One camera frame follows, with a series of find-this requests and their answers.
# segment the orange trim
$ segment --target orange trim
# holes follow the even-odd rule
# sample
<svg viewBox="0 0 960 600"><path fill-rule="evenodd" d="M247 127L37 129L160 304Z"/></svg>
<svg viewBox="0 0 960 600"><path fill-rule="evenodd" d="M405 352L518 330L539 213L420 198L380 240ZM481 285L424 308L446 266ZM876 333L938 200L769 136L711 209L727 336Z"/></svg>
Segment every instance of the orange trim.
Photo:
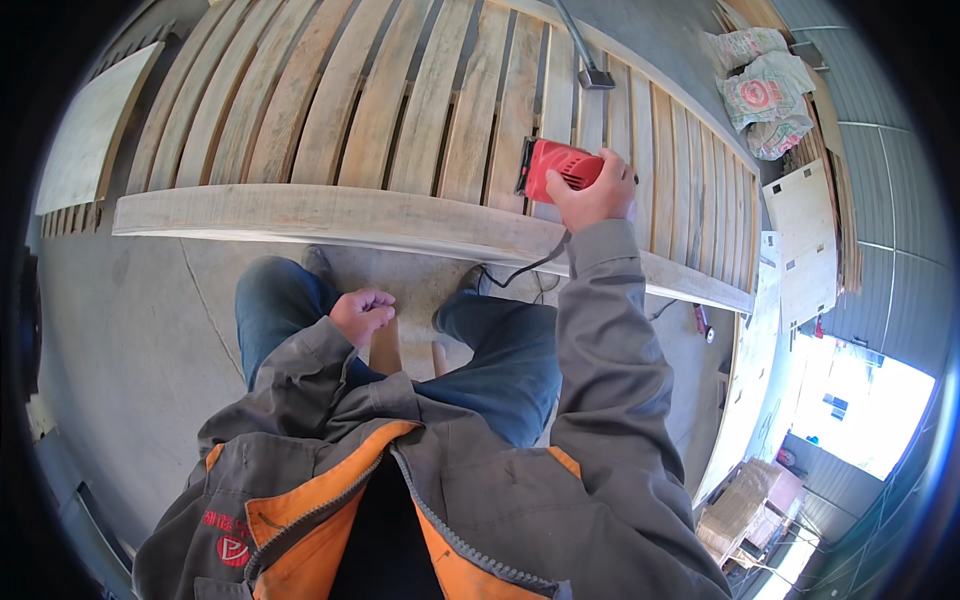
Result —
<svg viewBox="0 0 960 600"><path fill-rule="evenodd" d="M291 492L272 498L248 500L247 521L257 547L263 546L267 540L300 516L343 493L363 471L370 468L387 444L417 427L420 427L419 423L408 420L395 420L382 425L342 463L326 473L314 477Z"/></svg>
<svg viewBox="0 0 960 600"><path fill-rule="evenodd" d="M253 598L326 598L344 556L361 496L363 491L265 570L256 581Z"/></svg>
<svg viewBox="0 0 960 600"><path fill-rule="evenodd" d="M577 479L583 479L583 477L580 476L580 463L570 458L569 454L554 445L548 447L547 452L553 454L553 457L560 461L560 464L566 467L568 471L576 475Z"/></svg>
<svg viewBox="0 0 960 600"><path fill-rule="evenodd" d="M220 458L220 453L223 451L223 444L217 444L213 446L213 449L210 450L210 453L206 455L206 472L210 472L210 470L213 468L213 464L217 462L217 459Z"/></svg>
<svg viewBox="0 0 960 600"><path fill-rule="evenodd" d="M479 566L454 552L443 536L414 502L420 528L430 552L430 562L437 573L444 596L450 600L497 598L499 600L543 600L543 596L497 579Z"/></svg>

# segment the zipper teeth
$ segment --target zipper teeth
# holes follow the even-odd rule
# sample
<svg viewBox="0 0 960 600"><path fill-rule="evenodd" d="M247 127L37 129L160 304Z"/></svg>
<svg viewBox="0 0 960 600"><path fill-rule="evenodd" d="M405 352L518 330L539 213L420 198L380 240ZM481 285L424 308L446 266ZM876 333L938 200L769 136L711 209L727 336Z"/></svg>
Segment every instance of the zipper teeth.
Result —
<svg viewBox="0 0 960 600"><path fill-rule="evenodd" d="M463 541L460 536L456 535L453 530L450 529L446 523L444 523L437 516L436 513L431 511L430 507L428 507L420 498L420 494L414 487L413 478L410 476L410 470L407 468L406 459L396 449L396 444L391 443L390 453L394 455L394 458L396 458L396 464L400 467L400 472L403 473L403 479L407 483L407 488L410 490L410 495L413 497L414 502L417 503L417 506L420 507L420 510L423 512L423 514L427 517L430 523L437 528L437 531L440 532L447 543L453 546L453 549L457 552L457 554L469 560L471 563L479 566L483 570L492 573L496 577L499 577L500 579L505 579L527 588L539 588L540 591L552 591L556 589L556 583L547 581L546 579L533 575L532 573L518 571L504 563L498 563L496 559L492 559L486 554L482 554L476 548Z"/></svg>
<svg viewBox="0 0 960 600"><path fill-rule="evenodd" d="M367 468L367 470L360 473L360 476L357 477L355 480L353 480L353 483L351 483L349 487L343 490L337 497L331 500L328 500L327 502L325 502L324 504L321 504L317 508L297 517L296 520L294 520L292 523L290 523L289 525L284 527L282 530L277 532L275 536L273 536L272 538L267 540L262 546L260 546L260 548L256 552L254 552L253 555L251 556L250 561L247 563L246 568L244 568L244 573L243 573L244 579L250 580L252 578L253 570L256 567L257 563L259 563L260 559L263 558L264 553L268 549L270 549L271 546L275 545L278 540L286 537L291 531L296 529L298 525L300 525L307 519L317 515L318 513L322 513L323 511L328 510L330 507L342 502L346 497L352 495L353 492L356 491L356 489L360 487L360 485L364 483L371 476L371 474L376 470L376 468L380 466L380 463L383 461L383 455L384 455L384 452L380 452L380 455L376 457L376 460L373 461L373 464L370 465L370 467Z"/></svg>

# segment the gray and orange jacket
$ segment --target gray and orange jacket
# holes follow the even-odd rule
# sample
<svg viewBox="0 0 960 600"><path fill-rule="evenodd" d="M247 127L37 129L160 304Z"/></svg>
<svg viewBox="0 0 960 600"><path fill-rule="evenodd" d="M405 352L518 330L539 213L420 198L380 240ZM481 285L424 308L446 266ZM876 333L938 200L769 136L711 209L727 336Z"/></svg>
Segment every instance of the gray and orange jacket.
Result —
<svg viewBox="0 0 960 600"><path fill-rule="evenodd" d="M326 598L386 453L448 598L725 598L667 435L673 371L643 315L634 233L573 236L549 448L516 448L404 373L344 394L356 350L324 317L201 429L202 459L136 555L141 598Z"/></svg>

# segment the red circular logo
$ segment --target red circular logo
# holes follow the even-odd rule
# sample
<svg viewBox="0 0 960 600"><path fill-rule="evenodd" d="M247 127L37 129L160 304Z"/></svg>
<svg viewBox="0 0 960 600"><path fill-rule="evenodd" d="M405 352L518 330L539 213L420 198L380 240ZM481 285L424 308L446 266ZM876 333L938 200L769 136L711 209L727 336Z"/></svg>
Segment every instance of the red circular logo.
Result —
<svg viewBox="0 0 960 600"><path fill-rule="evenodd" d="M770 102L770 96L767 95L767 88L757 80L746 82L740 86L740 97L743 101L754 108L767 106Z"/></svg>
<svg viewBox="0 0 960 600"><path fill-rule="evenodd" d="M250 559L250 548L234 536L223 536L217 542L217 556L227 566L243 566Z"/></svg>

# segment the sleeve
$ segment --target sleeve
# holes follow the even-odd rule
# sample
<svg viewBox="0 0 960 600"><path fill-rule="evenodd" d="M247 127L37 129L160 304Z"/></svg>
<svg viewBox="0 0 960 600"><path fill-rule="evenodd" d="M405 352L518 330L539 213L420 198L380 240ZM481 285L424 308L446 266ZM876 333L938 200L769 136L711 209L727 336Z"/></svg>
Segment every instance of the sleeve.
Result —
<svg viewBox="0 0 960 600"><path fill-rule="evenodd" d="M347 365L356 354L329 317L291 336L263 361L254 390L201 427L201 458L216 444L245 433L315 435L343 391Z"/></svg>
<svg viewBox="0 0 960 600"><path fill-rule="evenodd" d="M687 567L729 589L693 534L684 466L666 430L673 391L643 314L646 277L633 228L607 220L573 235L560 295L564 384L551 443L580 463L587 493Z"/></svg>

